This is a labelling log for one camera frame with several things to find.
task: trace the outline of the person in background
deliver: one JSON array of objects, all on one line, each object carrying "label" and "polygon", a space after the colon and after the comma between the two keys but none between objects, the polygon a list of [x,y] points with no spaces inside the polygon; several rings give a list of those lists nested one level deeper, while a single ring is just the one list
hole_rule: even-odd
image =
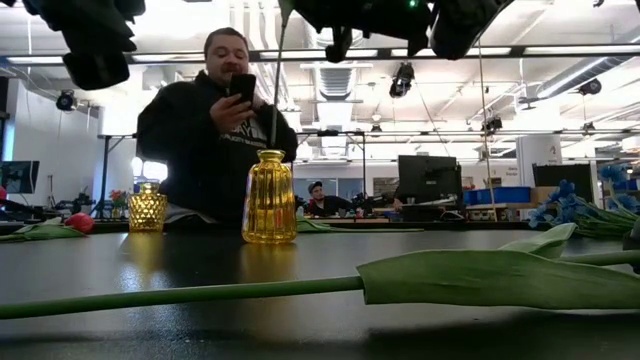
[{"label": "person in background", "polygon": [[[247,40],[232,28],[218,29],[204,44],[206,71],[194,81],[163,87],[138,118],[138,151],[167,164],[160,192],[170,203],[167,222],[241,222],[247,174],[257,151],[271,148],[273,106],[254,97],[229,96],[234,74],[249,71]],[[275,149],[283,162],[296,157],[298,141],[278,111]]]},{"label": "person in background", "polygon": [[351,210],[351,203],[338,196],[325,195],[322,192],[322,182],[316,181],[309,185],[309,194],[311,201],[309,202],[309,213],[313,216],[328,217],[335,216],[340,209]]}]

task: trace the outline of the table surface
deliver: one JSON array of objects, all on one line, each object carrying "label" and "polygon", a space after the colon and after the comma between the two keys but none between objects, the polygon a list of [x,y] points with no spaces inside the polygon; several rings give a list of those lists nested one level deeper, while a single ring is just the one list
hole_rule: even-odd
[{"label": "table surface", "polygon": [[[0,303],[145,289],[316,279],[423,249],[493,249],[530,231],[102,234],[0,245]],[[571,240],[568,253],[619,250]],[[432,304],[365,306],[360,291],[0,321],[1,359],[638,359],[636,312]]]}]

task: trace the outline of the small gold vase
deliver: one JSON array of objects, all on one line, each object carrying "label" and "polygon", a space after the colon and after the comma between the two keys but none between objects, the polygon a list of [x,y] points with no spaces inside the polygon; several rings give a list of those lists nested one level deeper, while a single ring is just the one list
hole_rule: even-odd
[{"label": "small gold vase", "polygon": [[129,231],[162,232],[167,197],[158,193],[158,183],[140,185],[140,192],[129,196]]},{"label": "small gold vase", "polygon": [[291,242],[297,235],[291,170],[280,150],[260,150],[258,157],[247,179],[242,237],[251,243]]}]

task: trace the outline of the air duct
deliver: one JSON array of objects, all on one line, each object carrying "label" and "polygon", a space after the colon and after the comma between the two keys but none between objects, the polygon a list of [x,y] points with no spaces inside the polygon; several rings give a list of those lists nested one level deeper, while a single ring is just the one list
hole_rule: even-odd
[{"label": "air duct", "polygon": [[[317,34],[313,28],[307,27],[309,41],[312,47],[324,49],[333,44],[331,29],[322,29]],[[352,47],[362,47],[364,38],[362,32],[352,30]],[[316,104],[318,120],[323,129],[338,131],[350,130],[347,124],[351,121],[353,103],[341,102],[351,97],[351,92],[356,83],[355,68],[319,68],[312,70],[316,85],[316,99],[323,101]],[[344,157],[347,155],[347,138],[324,137],[321,140],[322,154],[329,157]]]},{"label": "air duct", "polygon": [[[640,43],[640,27],[615,39],[617,44]],[[535,90],[535,98],[542,100],[560,95],[587,81],[633,59],[633,56],[607,56],[597,59],[585,59],[561,72],[554,78],[542,83]]]}]

